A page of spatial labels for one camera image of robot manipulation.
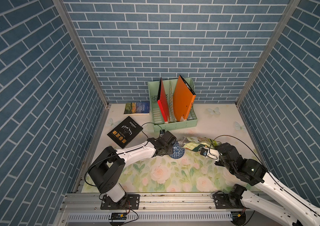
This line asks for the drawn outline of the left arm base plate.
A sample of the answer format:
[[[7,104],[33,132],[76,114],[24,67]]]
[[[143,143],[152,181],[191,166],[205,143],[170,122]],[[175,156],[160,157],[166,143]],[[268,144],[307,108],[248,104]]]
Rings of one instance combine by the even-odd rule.
[[[125,194],[118,202],[114,202],[108,195],[102,197],[101,210],[138,210],[140,195]]]

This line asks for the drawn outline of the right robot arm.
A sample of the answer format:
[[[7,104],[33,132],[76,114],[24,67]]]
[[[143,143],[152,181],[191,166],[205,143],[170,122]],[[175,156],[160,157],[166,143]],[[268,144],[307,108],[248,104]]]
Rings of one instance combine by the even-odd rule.
[[[216,156],[217,166],[225,167],[240,181],[275,200],[270,202],[235,184],[228,194],[220,197],[213,195],[217,205],[224,200],[233,208],[252,209],[283,226],[320,226],[320,208],[281,183],[262,163],[244,159],[229,143],[211,147],[210,152]]]

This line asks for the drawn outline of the blue patterned bowl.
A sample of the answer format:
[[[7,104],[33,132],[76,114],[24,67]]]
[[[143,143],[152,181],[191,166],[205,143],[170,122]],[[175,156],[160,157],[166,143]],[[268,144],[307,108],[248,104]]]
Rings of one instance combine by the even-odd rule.
[[[179,142],[176,141],[172,146],[172,153],[169,154],[169,157],[172,159],[180,159],[185,154],[185,149],[180,146]]]

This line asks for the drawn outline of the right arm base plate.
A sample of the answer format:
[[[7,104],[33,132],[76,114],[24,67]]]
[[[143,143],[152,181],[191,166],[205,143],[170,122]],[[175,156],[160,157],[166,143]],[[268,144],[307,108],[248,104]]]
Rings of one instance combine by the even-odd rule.
[[[236,199],[234,196],[229,196],[228,193],[224,193],[222,191],[215,192],[212,195],[212,199],[217,210],[245,208],[240,199]]]

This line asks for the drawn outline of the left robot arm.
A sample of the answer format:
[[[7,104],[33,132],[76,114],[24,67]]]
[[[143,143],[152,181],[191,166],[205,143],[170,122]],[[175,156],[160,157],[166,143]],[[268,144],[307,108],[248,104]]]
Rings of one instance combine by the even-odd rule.
[[[158,138],[148,138],[134,147],[116,150],[109,146],[90,165],[87,174],[101,194],[107,195],[115,203],[123,203],[127,196],[119,184],[123,169],[138,161],[173,154],[176,140],[170,131],[166,131]]]

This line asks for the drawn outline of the green oats bag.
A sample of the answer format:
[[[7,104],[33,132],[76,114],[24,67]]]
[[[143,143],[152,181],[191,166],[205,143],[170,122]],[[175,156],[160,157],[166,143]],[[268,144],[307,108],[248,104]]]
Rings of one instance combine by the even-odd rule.
[[[203,147],[206,149],[215,149],[221,144],[221,142],[212,140],[207,137],[183,137],[183,139],[179,141],[179,145],[182,148],[194,152],[198,152]]]

